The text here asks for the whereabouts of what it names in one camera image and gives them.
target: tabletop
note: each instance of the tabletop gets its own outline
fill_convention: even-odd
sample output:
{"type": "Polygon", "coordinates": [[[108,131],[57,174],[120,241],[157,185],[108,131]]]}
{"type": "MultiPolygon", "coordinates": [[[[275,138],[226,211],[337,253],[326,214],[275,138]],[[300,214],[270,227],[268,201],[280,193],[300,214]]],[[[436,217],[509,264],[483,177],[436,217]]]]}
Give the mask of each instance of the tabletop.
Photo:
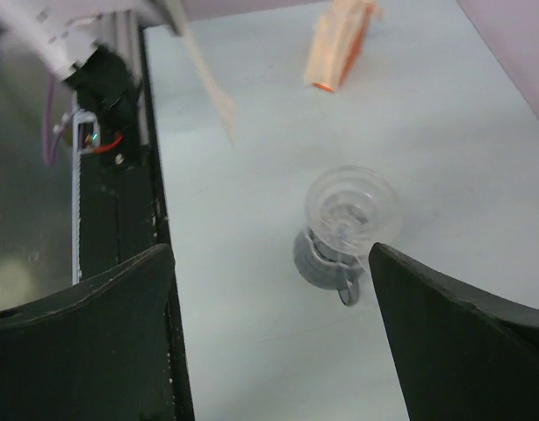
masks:
{"type": "Polygon", "coordinates": [[[456,2],[383,6],[337,94],[302,84],[326,4],[194,23],[236,101],[236,148],[182,41],[147,31],[202,421],[407,419],[370,280],[348,309],[293,263],[306,191],[329,168],[396,189],[393,246],[539,308],[539,122],[456,2]]]}

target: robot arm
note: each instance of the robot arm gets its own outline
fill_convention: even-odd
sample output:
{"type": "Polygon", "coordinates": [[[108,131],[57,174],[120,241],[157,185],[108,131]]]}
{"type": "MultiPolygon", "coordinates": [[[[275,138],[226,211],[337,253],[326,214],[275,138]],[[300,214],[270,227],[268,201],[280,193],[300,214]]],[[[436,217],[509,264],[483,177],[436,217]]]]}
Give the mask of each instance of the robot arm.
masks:
{"type": "Polygon", "coordinates": [[[121,57],[40,0],[0,0],[0,22],[76,91],[102,128],[124,132],[137,125],[140,84],[121,57]]]}

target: transparent bowl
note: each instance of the transparent bowl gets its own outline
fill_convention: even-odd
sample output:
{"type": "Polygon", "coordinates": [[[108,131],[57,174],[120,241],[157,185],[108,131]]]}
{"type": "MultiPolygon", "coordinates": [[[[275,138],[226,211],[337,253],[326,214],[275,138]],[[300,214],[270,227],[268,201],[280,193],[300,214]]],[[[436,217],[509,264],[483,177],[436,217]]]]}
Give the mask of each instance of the transparent bowl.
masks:
{"type": "Polygon", "coordinates": [[[376,242],[399,233],[401,214],[394,189],[367,168],[344,166],[321,175],[305,200],[306,222],[338,253],[367,261],[376,242]]]}

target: purple cable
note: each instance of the purple cable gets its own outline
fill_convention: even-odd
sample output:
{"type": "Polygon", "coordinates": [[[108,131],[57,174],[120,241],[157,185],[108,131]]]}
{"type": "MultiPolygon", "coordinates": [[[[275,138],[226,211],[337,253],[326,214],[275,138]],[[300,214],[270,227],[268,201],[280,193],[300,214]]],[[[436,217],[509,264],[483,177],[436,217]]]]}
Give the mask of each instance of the purple cable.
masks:
{"type": "Polygon", "coordinates": [[[53,106],[54,91],[55,78],[52,74],[49,74],[45,110],[43,111],[43,118],[41,121],[41,144],[43,146],[43,161],[48,167],[51,167],[51,165],[53,165],[51,163],[49,151],[49,132],[51,131],[51,107],[53,106]]]}

